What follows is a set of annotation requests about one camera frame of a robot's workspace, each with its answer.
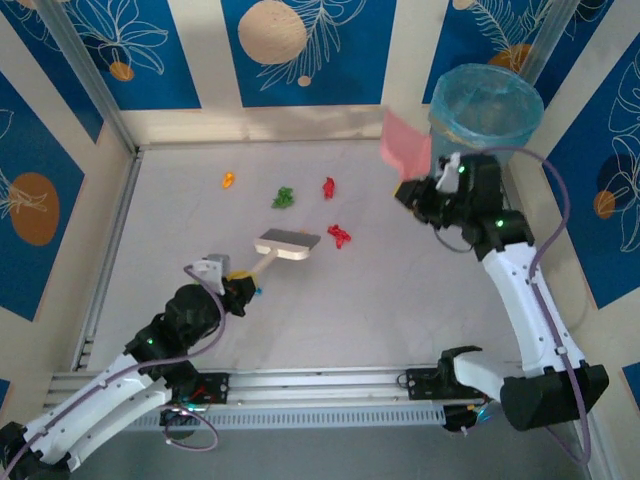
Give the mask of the pink plastic dustpan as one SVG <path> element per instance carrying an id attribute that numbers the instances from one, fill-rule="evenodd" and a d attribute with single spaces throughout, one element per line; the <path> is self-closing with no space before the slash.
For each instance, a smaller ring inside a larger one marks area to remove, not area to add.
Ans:
<path id="1" fill-rule="evenodd" d="M 431 171 L 432 138 L 387 110 L 382 123 L 380 153 L 383 161 L 398 172 L 401 181 L 424 177 Z"/>

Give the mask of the wooden brush grey bristles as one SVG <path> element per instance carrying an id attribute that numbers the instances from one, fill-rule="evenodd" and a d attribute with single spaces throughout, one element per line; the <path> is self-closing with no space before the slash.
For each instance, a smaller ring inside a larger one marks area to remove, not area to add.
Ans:
<path id="1" fill-rule="evenodd" d="M 258 277 L 276 259 L 305 260 L 320 241 L 317 234 L 270 228 L 254 240 L 254 249 L 261 259 L 248 274 Z"/>

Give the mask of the bin with blue bag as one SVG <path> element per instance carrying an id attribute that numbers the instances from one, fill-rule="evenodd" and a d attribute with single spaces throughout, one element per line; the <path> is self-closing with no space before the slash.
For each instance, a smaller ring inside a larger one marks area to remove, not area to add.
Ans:
<path id="1" fill-rule="evenodd" d="M 464 64 L 437 80 L 429 109 L 431 160 L 454 152 L 493 149 L 501 166 L 539 127 L 544 104 L 519 75 L 488 64 Z"/>

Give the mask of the black controller box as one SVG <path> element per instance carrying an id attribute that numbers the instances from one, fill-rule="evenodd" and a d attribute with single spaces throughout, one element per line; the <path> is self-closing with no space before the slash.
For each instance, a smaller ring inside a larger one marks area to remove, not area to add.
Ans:
<path id="1" fill-rule="evenodd" d="M 170 440 L 182 441 L 195 433 L 200 421 L 181 410 L 168 408 L 161 411 L 159 425 Z"/>
<path id="2" fill-rule="evenodd" d="M 488 422 L 495 414 L 491 404 L 449 405 L 444 407 L 445 424 L 443 428 L 451 433 L 467 435 L 471 430 Z"/>

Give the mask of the aluminium table side rail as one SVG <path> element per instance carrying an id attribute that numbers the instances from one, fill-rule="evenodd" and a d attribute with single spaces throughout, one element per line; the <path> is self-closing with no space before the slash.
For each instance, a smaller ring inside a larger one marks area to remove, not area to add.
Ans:
<path id="1" fill-rule="evenodd" d="M 139 149 L 131 162 L 125 178 L 125 183 L 109 231 L 108 243 L 100 266 L 99 275 L 95 286 L 90 290 L 90 301 L 85 310 L 82 328 L 70 363 L 70 370 L 72 372 L 86 370 L 88 366 L 91 348 L 97 332 L 143 156 L 144 151 Z"/>
<path id="2" fill-rule="evenodd" d="M 513 209 L 517 206 L 517 202 L 513 199 L 513 177 L 507 167 L 501 170 L 501 191 L 504 196 L 504 206 L 507 209 Z"/>

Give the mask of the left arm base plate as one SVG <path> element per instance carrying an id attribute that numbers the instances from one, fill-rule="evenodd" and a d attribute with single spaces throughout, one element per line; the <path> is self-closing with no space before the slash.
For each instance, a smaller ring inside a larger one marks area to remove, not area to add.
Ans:
<path id="1" fill-rule="evenodd" d="M 223 372 L 197 373 L 192 380 L 173 389 L 172 404 L 205 406 L 226 404 L 230 375 Z"/>

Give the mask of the aluminium mounting rail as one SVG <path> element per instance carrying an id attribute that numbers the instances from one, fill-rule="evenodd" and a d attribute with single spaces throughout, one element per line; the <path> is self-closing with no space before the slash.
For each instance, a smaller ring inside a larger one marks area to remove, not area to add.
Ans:
<path id="1" fill-rule="evenodd" d="M 406 370 L 356 368 L 320 370 L 197 370 L 182 361 L 171 365 L 146 367 L 162 387 L 171 391 L 197 373 L 223 372 L 230 375 L 226 404 L 216 407 L 302 408 L 386 405 L 408 402 Z"/>

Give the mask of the aluminium frame post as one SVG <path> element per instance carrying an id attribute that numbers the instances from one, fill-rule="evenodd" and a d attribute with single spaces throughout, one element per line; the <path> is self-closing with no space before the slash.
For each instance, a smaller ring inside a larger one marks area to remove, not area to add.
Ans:
<path id="1" fill-rule="evenodd" d="M 39 16 L 87 95 L 123 148 L 135 158 L 138 147 L 120 109 L 63 7 L 55 0 L 33 0 Z"/>
<path id="2" fill-rule="evenodd" d="M 563 32 L 576 13 L 581 0 L 552 0 L 546 18 L 519 71 L 520 77 L 534 87 Z"/>

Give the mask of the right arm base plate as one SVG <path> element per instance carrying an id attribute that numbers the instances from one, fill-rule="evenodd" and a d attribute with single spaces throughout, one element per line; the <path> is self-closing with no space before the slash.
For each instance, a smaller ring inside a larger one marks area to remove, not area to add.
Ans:
<path id="1" fill-rule="evenodd" d="M 492 400 L 480 390 L 460 383 L 452 373 L 442 373 L 438 368 L 410 368 L 404 376 L 410 400 Z"/>

